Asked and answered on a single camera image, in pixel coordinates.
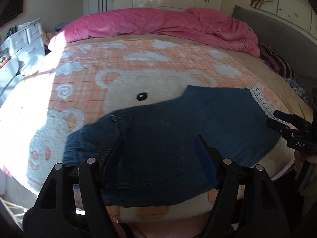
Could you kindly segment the right hand red nails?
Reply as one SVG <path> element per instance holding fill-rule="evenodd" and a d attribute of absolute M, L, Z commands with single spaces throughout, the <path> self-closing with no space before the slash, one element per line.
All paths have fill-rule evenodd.
<path fill-rule="evenodd" d="M 300 151 L 294 151 L 294 169 L 296 173 L 300 173 L 303 169 L 304 162 L 316 164 L 316 155 L 307 155 Z"/>

